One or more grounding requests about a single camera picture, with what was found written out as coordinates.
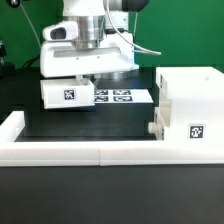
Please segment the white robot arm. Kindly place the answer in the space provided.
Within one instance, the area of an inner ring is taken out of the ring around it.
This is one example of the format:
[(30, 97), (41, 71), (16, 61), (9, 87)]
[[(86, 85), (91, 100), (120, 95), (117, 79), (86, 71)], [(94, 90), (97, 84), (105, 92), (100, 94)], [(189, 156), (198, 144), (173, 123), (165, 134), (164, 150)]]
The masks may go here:
[(46, 78), (136, 70), (133, 36), (117, 34), (108, 11), (119, 19), (143, 10), (150, 0), (63, 0), (63, 20), (43, 30), (40, 71)]

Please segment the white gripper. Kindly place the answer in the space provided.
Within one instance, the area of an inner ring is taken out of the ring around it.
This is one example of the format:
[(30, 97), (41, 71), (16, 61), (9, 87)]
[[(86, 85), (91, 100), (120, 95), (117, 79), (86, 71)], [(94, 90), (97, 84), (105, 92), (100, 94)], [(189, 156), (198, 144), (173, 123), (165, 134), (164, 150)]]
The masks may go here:
[[(43, 30), (45, 41), (41, 47), (40, 69), (45, 78), (76, 76), (77, 82), (86, 84), (87, 79), (82, 75), (139, 68), (133, 47), (118, 34), (107, 34), (96, 47), (79, 48), (75, 45), (80, 37), (78, 28), (74, 21), (62, 21)], [(97, 76), (91, 78), (94, 86), (100, 80)]]

